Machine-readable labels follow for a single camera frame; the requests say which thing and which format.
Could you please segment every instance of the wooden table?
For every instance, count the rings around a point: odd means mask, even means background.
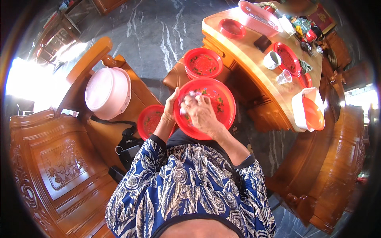
[[[218,23],[224,18],[238,21],[238,7],[216,13],[202,21],[202,32],[206,36],[204,47],[217,52],[226,67],[232,70],[235,78],[226,82],[234,96],[248,109],[247,112],[260,132],[270,130],[289,130],[305,132],[295,124],[291,99],[303,88],[298,79],[292,83],[279,85],[275,78],[281,70],[269,70],[263,65],[265,53],[259,51],[254,42],[262,34],[247,27],[246,35],[241,40],[233,40],[219,32]],[[269,38],[272,43],[282,42],[289,46],[296,56],[314,69],[309,73],[313,87],[319,88],[322,72],[322,55],[309,56],[300,48],[300,42],[295,37],[283,37],[277,34]]]

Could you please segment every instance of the person's left hand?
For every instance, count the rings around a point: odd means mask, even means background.
[[[179,96],[179,93],[180,93],[180,89],[176,88],[173,94],[169,98],[167,98],[165,102],[164,113],[162,115],[163,120],[167,122],[171,122],[171,123],[175,122],[174,115],[173,115],[173,105],[177,97]]]

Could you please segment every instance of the person's right hand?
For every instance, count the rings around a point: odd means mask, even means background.
[[[210,136],[213,140],[215,140],[217,134],[224,128],[224,125],[216,118],[209,97],[197,95],[196,98],[193,99],[190,96],[185,96],[181,107],[192,119],[193,126]]]

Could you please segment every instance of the sleeve cuff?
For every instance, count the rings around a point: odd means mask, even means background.
[[[149,139],[156,142],[163,150],[166,150],[166,143],[157,135],[152,134]]]
[[[249,155],[240,165],[233,166],[235,169],[243,169],[252,165],[255,161],[255,156],[253,154]]]

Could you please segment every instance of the marble tabletop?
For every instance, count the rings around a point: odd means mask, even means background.
[[[291,83],[282,85],[279,85],[276,82],[275,78],[281,73],[281,70],[279,67],[275,70],[267,69],[263,65],[263,58],[265,57],[265,54],[259,51],[259,49],[257,49],[253,44],[260,36],[262,36],[262,34],[245,27],[246,35],[240,40],[234,40],[229,39],[220,33],[218,29],[218,23],[220,20],[230,18],[238,21],[239,14],[241,13],[242,12],[239,7],[236,7],[206,17],[202,21],[202,29],[229,49],[233,53],[234,59],[249,75],[256,76],[256,79],[253,80],[256,83],[262,83],[261,88],[266,88],[266,90],[272,95],[272,100],[278,103],[282,108],[294,130],[296,132],[305,132],[304,129],[296,126],[291,106],[292,97],[299,93],[303,87],[297,78],[293,78]],[[323,56],[320,54],[317,56],[309,56],[300,48],[300,42],[295,36],[286,38],[285,34],[286,32],[277,34],[269,39],[272,43],[282,42],[286,44],[294,51],[299,59],[306,61],[313,67],[313,70],[309,74],[311,76],[313,87],[318,89],[322,73]]]

